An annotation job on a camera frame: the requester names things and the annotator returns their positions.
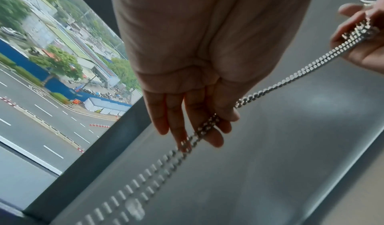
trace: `bush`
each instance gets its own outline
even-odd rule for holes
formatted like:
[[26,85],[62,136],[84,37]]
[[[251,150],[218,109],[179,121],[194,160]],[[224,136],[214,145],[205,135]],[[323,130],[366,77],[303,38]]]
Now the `bush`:
[[0,53],[0,62],[4,63],[8,67],[15,68],[16,63],[9,59],[8,57],[4,56],[3,54]]
[[19,67],[19,66],[16,66],[14,67],[14,69],[16,70],[16,72],[18,74],[20,74],[21,76],[23,76],[24,78],[28,79],[29,81],[31,81],[32,83],[36,84],[37,86],[40,86],[42,87],[43,84],[41,83],[41,81],[36,78],[35,76],[33,76],[30,72],[28,72],[27,70],[25,70],[24,68],[22,67]]
[[64,95],[60,94],[60,93],[50,93],[52,95],[53,98],[57,99],[58,101],[60,101],[61,103],[65,104],[65,105],[68,105],[70,103],[69,99],[67,99]]

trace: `lane marking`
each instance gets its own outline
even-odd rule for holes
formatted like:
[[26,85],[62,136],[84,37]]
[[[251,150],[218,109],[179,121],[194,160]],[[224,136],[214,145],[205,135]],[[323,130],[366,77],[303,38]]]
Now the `lane marking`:
[[56,153],[55,151],[53,151],[53,150],[50,149],[49,147],[47,147],[47,146],[45,146],[45,145],[44,145],[44,147],[45,147],[46,149],[48,149],[49,151],[51,151],[53,154],[56,154],[56,155],[59,156],[60,158],[64,159],[61,155],[59,155],[58,153]]
[[9,124],[8,122],[4,121],[4,120],[1,119],[1,118],[0,118],[0,121],[1,121],[1,122],[4,122],[5,124],[7,124],[7,125],[9,125],[9,126],[11,126],[11,124]]
[[84,137],[80,136],[79,134],[77,134],[76,132],[73,132],[75,133],[76,135],[78,135],[81,139],[83,139],[84,141],[86,141],[87,143],[91,144],[90,142],[88,142],[87,140],[84,139]]
[[53,167],[52,165],[48,164],[47,162],[39,159],[38,157],[36,157],[35,155],[33,155],[32,153],[26,151],[25,149],[17,146],[16,144],[14,144],[13,142],[11,142],[10,140],[0,136],[0,142],[4,143],[5,145],[7,145],[8,147],[12,148],[13,150],[15,150],[16,152],[19,152],[20,154],[26,156],[27,158],[29,158],[30,160],[33,160],[34,162],[40,164],[41,166],[43,166],[44,168],[52,171],[53,173],[57,174],[57,175],[61,175],[63,172],[61,172],[60,170],[58,170],[57,168]]
[[40,108],[39,106],[35,105],[37,108],[39,108],[40,110],[44,111],[46,114],[48,114],[50,117],[52,117],[51,114],[49,114],[48,112],[46,112],[45,110],[43,110],[42,108]]
[[[14,76],[11,76],[9,73],[5,72],[3,69],[0,69],[0,71],[2,71],[3,73],[5,73],[6,75],[10,76],[11,78],[13,78],[14,80],[16,80],[17,82],[21,83],[22,85],[24,85],[25,87],[27,87],[30,91],[34,92],[35,94],[37,94],[35,91],[33,91],[32,89],[30,89],[27,85],[23,84],[21,81],[19,81],[18,79],[16,79]],[[44,98],[43,96],[37,94],[38,96],[40,96],[41,98],[45,99],[46,101],[48,101],[48,103],[50,103],[51,105],[53,105],[54,107],[58,108],[56,105],[54,105],[51,101],[47,100],[46,98]]]

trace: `blue wall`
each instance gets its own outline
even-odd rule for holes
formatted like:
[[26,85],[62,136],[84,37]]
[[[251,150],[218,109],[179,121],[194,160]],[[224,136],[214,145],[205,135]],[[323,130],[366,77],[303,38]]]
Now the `blue wall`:
[[[30,72],[33,76],[38,78],[40,81],[44,81],[49,75],[49,73],[44,68],[40,67],[34,62],[31,62],[28,58],[23,56],[21,53],[19,53],[17,50],[15,50],[14,48],[12,48],[10,45],[8,45],[6,42],[2,40],[0,40],[0,53],[8,57],[12,61],[14,61],[16,65]],[[76,93],[73,89],[67,87],[65,84],[63,84],[56,78],[50,79],[45,85],[45,88],[47,88],[51,92],[60,93],[70,100],[78,99],[80,101],[86,101],[89,97],[94,97],[94,98],[102,99],[102,100],[109,101],[109,102],[116,103],[123,106],[132,106],[126,103],[120,103],[114,100],[109,100],[106,98],[94,96],[92,94],[88,94],[85,92]]]

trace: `human hand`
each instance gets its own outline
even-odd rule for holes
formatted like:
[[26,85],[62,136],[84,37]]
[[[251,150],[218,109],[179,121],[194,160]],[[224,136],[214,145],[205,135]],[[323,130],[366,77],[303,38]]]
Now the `human hand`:
[[384,74],[384,0],[377,0],[372,6],[364,7],[362,4],[344,4],[339,8],[341,15],[348,16],[345,22],[339,25],[331,37],[331,47],[340,45],[344,40],[342,34],[352,30],[355,25],[370,18],[380,32],[374,38],[366,40],[343,55],[349,62],[366,69]]
[[[152,122],[187,137],[216,113],[231,131],[233,106],[266,77],[294,37],[310,0],[113,0],[127,55]],[[217,129],[204,139],[215,147]]]

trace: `metal chain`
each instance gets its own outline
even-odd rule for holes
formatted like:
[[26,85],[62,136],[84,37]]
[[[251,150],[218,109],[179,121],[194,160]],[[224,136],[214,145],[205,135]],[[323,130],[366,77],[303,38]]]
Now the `metal chain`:
[[[239,99],[236,102],[235,108],[241,108],[273,90],[281,88],[298,78],[302,78],[308,73],[326,65],[362,41],[373,37],[378,32],[379,29],[372,27],[369,19],[360,22],[356,25],[354,30],[342,35],[345,42],[341,45],[330,50],[316,61],[310,63],[301,70],[298,70],[277,84],[257,93],[248,95],[248,97]],[[76,225],[96,225],[100,223],[122,225],[129,222],[128,215],[134,217],[138,221],[143,219],[145,215],[143,207],[149,203],[150,198],[160,190],[161,186],[172,176],[177,170],[177,167],[183,163],[185,158],[191,153],[192,149],[197,146],[198,142],[201,141],[207,132],[219,121],[220,119],[218,116],[214,114],[207,120],[207,122],[201,125],[193,135],[188,136],[187,139],[181,143],[182,148],[187,152],[182,152],[177,147],[170,150],[169,154],[164,155],[155,164],[152,164],[146,169],[144,173],[139,174],[137,179],[133,179],[130,184],[127,184],[124,188],[118,190],[108,201],[103,202],[100,207],[95,208],[91,213],[85,215],[84,219],[77,222]]]

